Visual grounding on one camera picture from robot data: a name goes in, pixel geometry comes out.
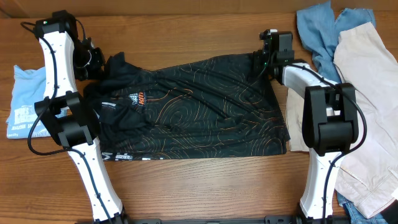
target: wooden table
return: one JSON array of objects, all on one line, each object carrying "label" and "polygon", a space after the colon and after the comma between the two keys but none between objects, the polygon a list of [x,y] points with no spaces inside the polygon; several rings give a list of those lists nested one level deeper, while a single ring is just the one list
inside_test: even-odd
[{"label": "wooden table", "polygon": [[[398,14],[376,12],[377,30],[398,56]],[[120,51],[149,70],[262,47],[266,29],[291,30],[297,58],[311,61],[300,43],[295,14],[118,16],[80,18],[105,57]],[[0,19],[0,223],[73,223],[91,219],[83,183],[67,154],[40,157],[25,139],[6,138],[13,65],[44,66],[38,41],[21,19]],[[78,82],[82,91],[87,82]],[[273,83],[283,114],[286,89]],[[40,151],[59,149],[50,138]],[[105,162],[113,187],[133,218],[258,218],[293,214],[305,188],[308,154],[271,157]],[[344,211],[334,201],[335,214]]]}]

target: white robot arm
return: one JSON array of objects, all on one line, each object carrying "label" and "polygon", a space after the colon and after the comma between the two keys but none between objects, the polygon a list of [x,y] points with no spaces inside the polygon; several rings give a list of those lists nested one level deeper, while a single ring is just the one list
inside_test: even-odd
[{"label": "white robot arm", "polygon": [[[37,21],[31,32],[42,46],[47,72],[44,100],[35,104],[35,110],[54,141],[63,146],[75,162],[90,198],[94,222],[138,223],[129,221],[124,214],[101,158],[99,121],[76,88],[75,79],[103,78],[104,60],[100,49],[94,49],[91,39],[82,42],[77,39],[76,19],[66,11]],[[272,74],[282,85],[305,98],[303,137],[311,149],[307,185],[300,207],[305,218],[319,219],[323,217],[323,189],[330,161],[349,150],[349,145],[358,137],[356,111],[352,115],[353,109],[341,95],[323,82],[319,74],[308,72],[311,68],[307,63],[294,60],[290,32],[271,30],[262,34],[262,39],[264,49],[259,51],[257,59],[266,65],[263,72]],[[351,85],[340,88],[354,97]],[[65,108],[70,109],[72,115],[56,118],[57,112]],[[326,217],[333,213],[331,201],[341,161],[335,164],[329,177]]]}]

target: folded clothing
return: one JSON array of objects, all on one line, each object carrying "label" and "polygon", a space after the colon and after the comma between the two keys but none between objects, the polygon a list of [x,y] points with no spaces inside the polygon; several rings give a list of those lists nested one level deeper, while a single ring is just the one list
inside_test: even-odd
[{"label": "folded clothing", "polygon": [[[14,66],[14,89],[12,90],[11,114],[8,117],[7,138],[27,138],[37,115],[34,103],[43,100],[45,90],[45,67],[38,70],[22,70]],[[66,110],[59,116],[65,116]],[[32,137],[46,137],[50,133],[39,122]]]},{"label": "folded clothing", "polygon": [[103,157],[285,153],[289,134],[271,83],[264,77],[247,82],[252,65],[252,54],[242,54],[148,71],[125,62],[123,53],[111,57],[109,79],[84,90],[101,122]]},{"label": "folded clothing", "polygon": [[[340,165],[336,190],[366,218],[384,210],[398,189],[398,63],[368,22],[340,33],[335,64],[352,83],[368,125],[364,144]],[[359,138],[363,124],[359,120]]]}]

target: light blue t-shirt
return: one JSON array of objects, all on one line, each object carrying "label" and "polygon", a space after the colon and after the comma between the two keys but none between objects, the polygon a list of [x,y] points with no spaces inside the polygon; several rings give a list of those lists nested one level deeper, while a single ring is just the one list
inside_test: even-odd
[{"label": "light blue t-shirt", "polygon": [[[12,90],[11,114],[8,117],[7,138],[27,138],[37,115],[34,103],[43,100],[45,90],[45,67],[38,70],[23,71],[17,65],[14,66],[14,89]],[[63,110],[58,116],[65,116]],[[50,133],[41,121],[37,124],[32,137],[46,137]]]}]

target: wood grain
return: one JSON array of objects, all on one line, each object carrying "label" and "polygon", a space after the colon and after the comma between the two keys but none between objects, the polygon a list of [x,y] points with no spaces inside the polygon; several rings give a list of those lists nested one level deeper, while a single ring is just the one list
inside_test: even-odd
[{"label": "wood grain", "polygon": [[[171,14],[226,14],[295,12],[324,3],[325,0],[2,0],[0,9],[11,17],[48,17],[51,12],[66,9],[76,16],[135,16]],[[334,11],[344,8],[366,8],[396,11],[393,0],[333,0]]]},{"label": "wood grain", "polygon": [[[398,14],[376,12],[376,19],[386,47],[398,56]],[[44,65],[39,43],[19,26],[21,21],[0,19],[0,123],[4,124],[0,129],[0,223],[89,220],[88,197],[66,154],[35,156],[25,139],[6,139],[12,66]],[[106,58],[125,51],[128,62],[146,69],[255,51],[262,44],[258,33],[268,28],[292,30],[296,57],[311,61],[300,44],[295,14],[82,17],[81,21]],[[79,82],[79,90],[86,84]],[[286,89],[276,83],[273,87],[284,112]],[[35,139],[34,147],[59,148],[49,138]],[[133,218],[257,218],[294,213],[305,187],[308,154],[105,164]],[[336,200],[334,209],[335,214],[343,214]]]},{"label": "wood grain", "polygon": [[0,9],[0,19],[3,18],[8,18],[9,16],[7,14],[5,14],[1,9]]}]

